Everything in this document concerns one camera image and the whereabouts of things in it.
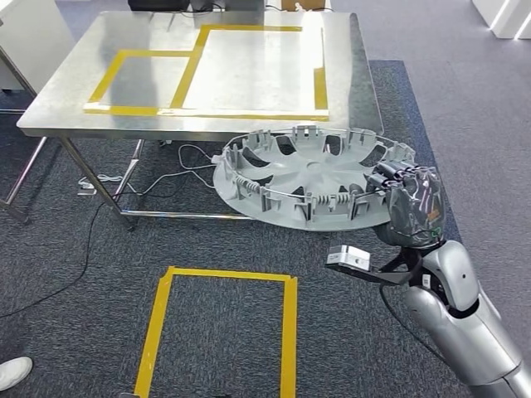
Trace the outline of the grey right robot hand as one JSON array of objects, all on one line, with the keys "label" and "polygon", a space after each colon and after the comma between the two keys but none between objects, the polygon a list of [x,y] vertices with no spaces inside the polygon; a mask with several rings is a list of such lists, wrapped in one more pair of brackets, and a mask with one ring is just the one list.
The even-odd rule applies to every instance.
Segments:
[{"label": "grey right robot hand", "polygon": [[435,167],[381,161],[365,174],[369,192],[384,192],[390,220],[373,231],[387,245],[427,248],[443,237],[443,189]]}]

